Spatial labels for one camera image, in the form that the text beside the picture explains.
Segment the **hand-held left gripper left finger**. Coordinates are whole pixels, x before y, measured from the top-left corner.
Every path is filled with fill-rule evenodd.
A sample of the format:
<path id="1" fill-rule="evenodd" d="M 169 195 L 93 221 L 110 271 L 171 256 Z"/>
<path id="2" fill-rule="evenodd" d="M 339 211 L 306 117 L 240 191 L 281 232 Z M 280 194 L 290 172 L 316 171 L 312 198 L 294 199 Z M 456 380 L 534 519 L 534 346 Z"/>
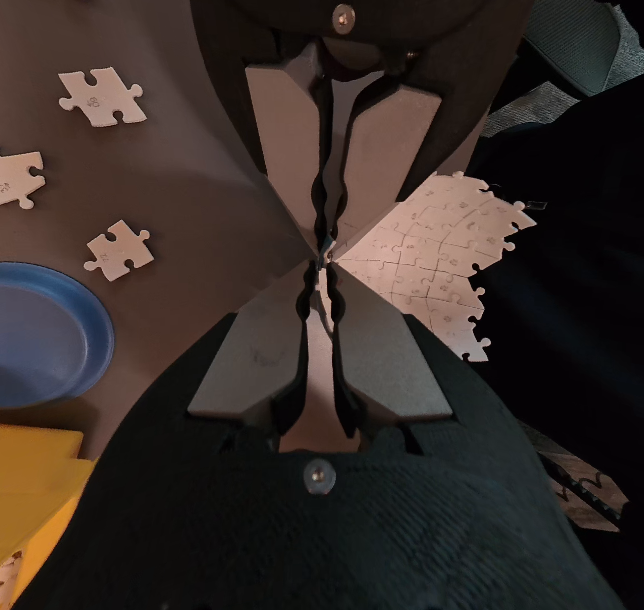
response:
<path id="1" fill-rule="evenodd" d="M 311 294 L 302 262 L 241 307 L 188 413 L 286 434 L 305 404 Z"/>

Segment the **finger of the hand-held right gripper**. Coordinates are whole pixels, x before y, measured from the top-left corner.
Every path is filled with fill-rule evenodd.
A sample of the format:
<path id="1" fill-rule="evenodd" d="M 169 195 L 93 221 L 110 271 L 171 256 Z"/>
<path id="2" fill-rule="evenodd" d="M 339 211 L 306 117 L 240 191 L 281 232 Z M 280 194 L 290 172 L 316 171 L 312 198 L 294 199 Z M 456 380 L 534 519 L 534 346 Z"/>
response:
<path id="1" fill-rule="evenodd" d="M 267 178 L 315 257 L 328 233 L 323 173 L 330 156 L 333 95 L 322 42 L 279 64 L 246 67 Z"/>
<path id="2" fill-rule="evenodd" d="M 394 80 L 333 82 L 327 223 L 339 259 L 396 206 L 441 98 Z"/>

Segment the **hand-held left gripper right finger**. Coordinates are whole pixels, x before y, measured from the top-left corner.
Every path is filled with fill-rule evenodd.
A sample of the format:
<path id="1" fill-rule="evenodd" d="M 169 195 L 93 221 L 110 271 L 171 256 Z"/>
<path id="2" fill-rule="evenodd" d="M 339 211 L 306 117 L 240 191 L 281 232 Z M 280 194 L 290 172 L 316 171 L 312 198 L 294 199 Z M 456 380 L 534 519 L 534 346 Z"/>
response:
<path id="1" fill-rule="evenodd" d="M 347 437 L 453 416 L 403 314 L 341 266 L 330 263 L 334 405 Z"/>

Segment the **single curved puzzle piece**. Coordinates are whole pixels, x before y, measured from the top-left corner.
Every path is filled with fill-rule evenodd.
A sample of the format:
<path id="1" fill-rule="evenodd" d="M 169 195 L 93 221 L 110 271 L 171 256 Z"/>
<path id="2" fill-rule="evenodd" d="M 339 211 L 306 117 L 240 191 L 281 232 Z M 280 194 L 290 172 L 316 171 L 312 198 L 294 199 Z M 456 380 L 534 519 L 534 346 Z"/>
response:
<path id="1" fill-rule="evenodd" d="M 333 335 L 334 323 L 332 319 L 332 302 L 328 296 L 326 269 L 328 263 L 332 260 L 332 249 L 334 246 L 335 241 L 331 236 L 327 235 L 323 241 L 321 252 L 319 253 L 318 261 L 316 263 L 316 308 L 318 310 L 321 323 L 329 338 Z"/>

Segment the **partly built puzzle ball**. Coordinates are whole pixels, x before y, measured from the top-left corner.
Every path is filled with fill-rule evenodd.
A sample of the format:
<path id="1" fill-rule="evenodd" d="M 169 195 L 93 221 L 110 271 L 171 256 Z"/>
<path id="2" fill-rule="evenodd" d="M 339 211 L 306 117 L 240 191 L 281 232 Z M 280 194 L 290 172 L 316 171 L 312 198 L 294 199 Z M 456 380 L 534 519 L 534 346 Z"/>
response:
<path id="1" fill-rule="evenodd" d="M 485 289 L 474 288 L 470 277 L 515 249 L 509 237 L 536 225 L 525 208 L 462 171 L 433 173 L 335 262 L 413 315 L 457 357 L 487 362 L 491 341 L 474 332 Z"/>

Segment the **white puzzle pieces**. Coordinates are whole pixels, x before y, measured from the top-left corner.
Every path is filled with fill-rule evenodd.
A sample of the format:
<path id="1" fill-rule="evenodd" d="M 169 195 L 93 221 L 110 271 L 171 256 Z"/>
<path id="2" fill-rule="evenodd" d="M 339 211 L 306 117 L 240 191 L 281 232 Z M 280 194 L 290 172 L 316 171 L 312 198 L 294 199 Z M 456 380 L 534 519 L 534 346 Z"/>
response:
<path id="1" fill-rule="evenodd" d="M 90 74 L 95 79 L 94 85 L 86 81 L 85 74 L 81 71 L 58 75 L 70 94 L 68 98 L 59 99 L 62 109 L 71 111 L 79 108 L 95 128 L 116 125 L 118 122 L 115 113 L 121 113 L 124 123 L 146 120 L 146 115 L 136 102 L 143 95 L 140 85 L 135 83 L 126 87 L 113 67 L 91 69 Z M 1 156 L 1 204 L 18 201 L 24 210 L 33 208 L 34 202 L 30 199 L 30 194 L 46 184 L 43 176 L 31 174 L 36 169 L 43 169 L 40 152 Z M 106 279 L 112 282 L 129 273 L 130 269 L 126 266 L 128 260 L 134 268 L 140 268 L 154 260 L 146 246 L 149 231 L 142 230 L 135 234 L 120 220 L 110 226 L 108 232 L 114 236 L 113 240 L 101 234 L 87 244 L 95 260 L 85 262 L 86 270 L 99 268 Z"/>

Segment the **blue plastic ball stand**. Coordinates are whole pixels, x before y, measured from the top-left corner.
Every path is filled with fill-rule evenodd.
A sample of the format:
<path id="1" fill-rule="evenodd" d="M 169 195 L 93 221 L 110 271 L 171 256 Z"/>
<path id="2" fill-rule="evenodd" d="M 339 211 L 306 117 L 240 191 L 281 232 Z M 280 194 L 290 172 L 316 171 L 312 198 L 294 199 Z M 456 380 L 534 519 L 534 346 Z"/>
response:
<path id="1" fill-rule="evenodd" d="M 1 263 L 1 410 L 79 397 L 106 372 L 115 331 L 101 301 L 54 269 Z"/>

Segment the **heap of loose puzzle pieces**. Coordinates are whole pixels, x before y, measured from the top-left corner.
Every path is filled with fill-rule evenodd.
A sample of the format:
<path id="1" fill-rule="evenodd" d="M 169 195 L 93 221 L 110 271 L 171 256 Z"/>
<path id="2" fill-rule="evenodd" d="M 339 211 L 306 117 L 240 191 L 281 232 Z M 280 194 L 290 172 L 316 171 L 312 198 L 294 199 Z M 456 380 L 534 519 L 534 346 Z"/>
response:
<path id="1" fill-rule="evenodd" d="M 1 609 L 11 606 L 14 588 L 22 564 L 22 551 L 16 551 L 1 564 Z"/>

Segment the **person's dark clothed body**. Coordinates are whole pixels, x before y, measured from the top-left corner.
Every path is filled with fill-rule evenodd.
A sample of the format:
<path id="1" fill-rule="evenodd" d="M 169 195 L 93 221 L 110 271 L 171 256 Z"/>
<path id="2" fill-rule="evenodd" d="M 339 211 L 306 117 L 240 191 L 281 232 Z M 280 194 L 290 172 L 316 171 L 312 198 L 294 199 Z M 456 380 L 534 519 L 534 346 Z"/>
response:
<path id="1" fill-rule="evenodd" d="M 626 608 L 642 609 L 643 75 L 481 139 L 466 174 L 536 220 L 472 278 L 491 339 L 477 371 L 625 494 L 614 541 L 578 536 Z"/>

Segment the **yellow plastic bin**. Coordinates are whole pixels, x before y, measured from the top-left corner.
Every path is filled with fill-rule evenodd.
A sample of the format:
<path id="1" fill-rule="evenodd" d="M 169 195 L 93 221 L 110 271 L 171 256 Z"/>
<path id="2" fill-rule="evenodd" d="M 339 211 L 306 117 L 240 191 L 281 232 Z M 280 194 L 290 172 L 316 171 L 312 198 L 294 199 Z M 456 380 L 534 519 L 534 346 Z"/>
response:
<path id="1" fill-rule="evenodd" d="M 78 457 L 83 436 L 1 424 L 1 564 L 22 551 L 9 609 L 59 542 L 94 469 Z"/>

